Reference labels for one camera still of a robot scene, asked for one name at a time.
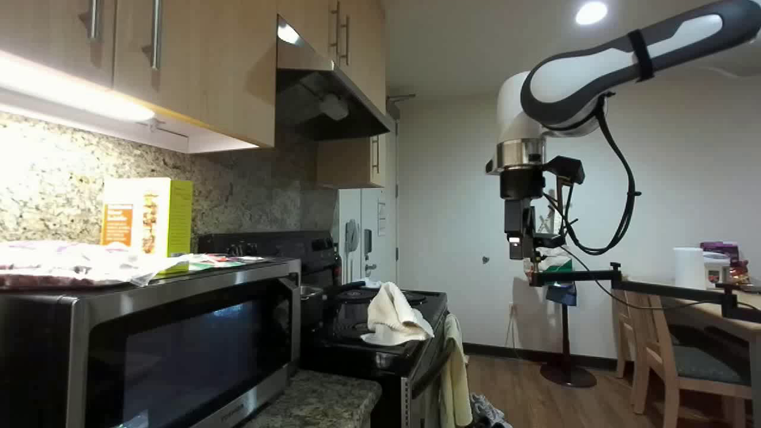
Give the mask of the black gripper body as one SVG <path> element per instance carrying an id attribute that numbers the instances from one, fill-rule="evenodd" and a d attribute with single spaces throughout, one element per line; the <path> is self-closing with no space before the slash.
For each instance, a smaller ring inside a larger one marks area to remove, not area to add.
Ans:
<path id="1" fill-rule="evenodd" d="M 485 172 L 499 179 L 499 197 L 503 201 L 503 235 L 510 258 L 534 256 L 540 248 L 562 248 L 566 231 L 554 223 L 568 209 L 562 197 L 564 187 L 579 185 L 584 168 L 579 160 L 546 160 L 543 138 L 503 140 Z M 537 226 L 533 201 L 548 200 L 548 228 Z"/>

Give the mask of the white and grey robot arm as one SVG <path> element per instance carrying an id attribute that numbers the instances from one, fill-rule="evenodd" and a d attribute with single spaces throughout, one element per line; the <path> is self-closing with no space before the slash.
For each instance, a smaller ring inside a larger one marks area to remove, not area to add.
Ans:
<path id="1" fill-rule="evenodd" d="M 628 190 L 613 237 L 604 248 L 582 248 L 582 253 L 604 254 L 615 248 L 629 226 L 638 190 L 606 125 L 604 98 L 615 85 L 650 80 L 661 68 L 752 43 L 758 30 L 758 0 L 710 0 L 596 48 L 546 58 L 529 71 L 507 78 L 497 94 L 497 149 L 485 172 L 499 179 L 509 256 L 522 258 L 540 248 L 562 248 L 566 237 L 575 239 L 562 201 L 551 201 L 562 226 L 546 233 L 534 226 L 533 201 L 545 197 L 546 172 L 568 187 L 582 181 L 577 160 L 545 157 L 545 138 L 584 135 L 594 129 L 601 129 L 621 160 Z"/>

